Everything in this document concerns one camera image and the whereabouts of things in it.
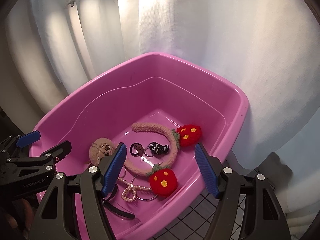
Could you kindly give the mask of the person's left hand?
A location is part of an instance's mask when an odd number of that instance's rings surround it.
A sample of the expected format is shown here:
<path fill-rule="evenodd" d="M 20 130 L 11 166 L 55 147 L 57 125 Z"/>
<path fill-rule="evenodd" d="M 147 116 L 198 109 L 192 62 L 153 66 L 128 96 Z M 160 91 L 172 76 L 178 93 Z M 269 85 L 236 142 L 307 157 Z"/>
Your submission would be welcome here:
<path fill-rule="evenodd" d="M 28 239 L 35 209 L 26 199 L 8 202 L 1 207 L 4 239 Z"/>

